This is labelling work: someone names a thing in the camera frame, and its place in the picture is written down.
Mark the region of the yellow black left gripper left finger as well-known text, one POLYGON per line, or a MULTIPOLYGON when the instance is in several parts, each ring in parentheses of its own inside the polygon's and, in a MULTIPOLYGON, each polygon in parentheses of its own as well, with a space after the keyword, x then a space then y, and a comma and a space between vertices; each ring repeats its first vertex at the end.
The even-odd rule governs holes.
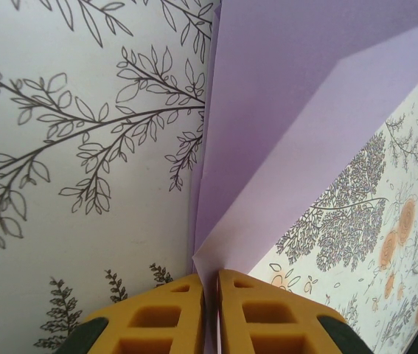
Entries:
POLYGON ((62 353, 202 353, 203 287, 197 274, 101 308, 78 325, 62 353))

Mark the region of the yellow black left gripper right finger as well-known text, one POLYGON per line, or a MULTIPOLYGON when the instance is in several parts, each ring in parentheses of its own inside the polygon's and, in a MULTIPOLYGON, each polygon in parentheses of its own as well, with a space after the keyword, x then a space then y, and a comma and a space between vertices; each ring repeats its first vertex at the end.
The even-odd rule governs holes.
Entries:
POLYGON ((218 273, 223 353, 359 353, 336 310, 233 270, 218 273))

